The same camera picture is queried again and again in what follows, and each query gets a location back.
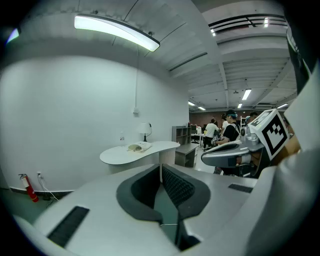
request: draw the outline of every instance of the gray cabinet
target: gray cabinet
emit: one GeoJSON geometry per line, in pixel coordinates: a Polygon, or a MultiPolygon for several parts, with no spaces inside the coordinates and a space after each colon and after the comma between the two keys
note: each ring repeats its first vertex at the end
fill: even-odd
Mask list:
{"type": "Polygon", "coordinates": [[[173,126],[172,141],[181,145],[175,150],[174,163],[179,166],[193,168],[199,144],[191,143],[191,127],[173,126]]]}

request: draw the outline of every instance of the fire extinguisher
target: fire extinguisher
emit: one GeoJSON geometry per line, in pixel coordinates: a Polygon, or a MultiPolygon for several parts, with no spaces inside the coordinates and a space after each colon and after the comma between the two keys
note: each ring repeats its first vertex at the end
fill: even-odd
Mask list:
{"type": "Polygon", "coordinates": [[[38,202],[39,198],[36,195],[34,189],[32,188],[30,181],[28,179],[28,176],[26,174],[19,174],[20,180],[22,180],[22,183],[26,189],[26,192],[28,193],[29,197],[33,202],[38,202]]]}

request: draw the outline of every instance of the curved white desk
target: curved white desk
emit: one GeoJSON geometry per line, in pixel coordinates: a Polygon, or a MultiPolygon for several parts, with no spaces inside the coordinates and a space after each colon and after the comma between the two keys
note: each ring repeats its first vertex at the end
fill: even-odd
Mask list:
{"type": "Polygon", "coordinates": [[[180,147],[179,143],[174,141],[155,141],[151,144],[152,146],[143,153],[129,151],[128,145],[115,146],[103,151],[100,154],[100,160],[109,165],[109,170],[112,173],[147,164],[175,163],[175,151],[176,148],[180,147]],[[159,153],[159,159],[151,156],[155,153],[159,153]]]}

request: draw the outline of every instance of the ceiling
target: ceiling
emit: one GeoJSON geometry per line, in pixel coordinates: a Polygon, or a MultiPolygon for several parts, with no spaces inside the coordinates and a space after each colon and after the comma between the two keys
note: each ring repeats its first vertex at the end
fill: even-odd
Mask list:
{"type": "Polygon", "coordinates": [[[244,109],[259,109],[262,105],[277,106],[286,98],[293,100],[296,81],[285,28],[251,26],[212,36],[208,26],[240,15],[266,12],[279,15],[282,13],[279,6],[270,1],[230,0],[216,5],[193,2],[195,5],[185,0],[179,6],[170,0],[42,1],[20,24],[21,34],[10,42],[10,47],[66,38],[99,41],[136,53],[137,45],[130,41],[74,28],[75,15],[97,11],[97,15],[123,21],[145,33],[152,32],[160,47],[149,52],[139,46],[139,55],[159,63],[177,83],[184,84],[189,100],[196,104],[189,108],[191,112],[199,111],[197,106],[217,111],[236,108],[242,102],[244,109]],[[248,88],[252,92],[243,102],[248,88]]]}

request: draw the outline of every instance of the white wall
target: white wall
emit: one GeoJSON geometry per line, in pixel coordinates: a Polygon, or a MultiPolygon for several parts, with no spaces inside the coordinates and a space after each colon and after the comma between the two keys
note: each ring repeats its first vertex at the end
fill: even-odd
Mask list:
{"type": "Polygon", "coordinates": [[[150,122],[151,142],[170,141],[172,126],[188,122],[187,90],[146,59],[140,61],[140,114],[134,117],[137,57],[121,51],[117,62],[112,51],[112,60],[25,57],[2,70],[0,162],[10,187],[23,188],[18,174],[25,173],[40,191],[41,171],[49,190],[74,190],[109,173],[99,156],[120,144],[121,131],[127,143],[139,141],[138,124],[150,122]]]}

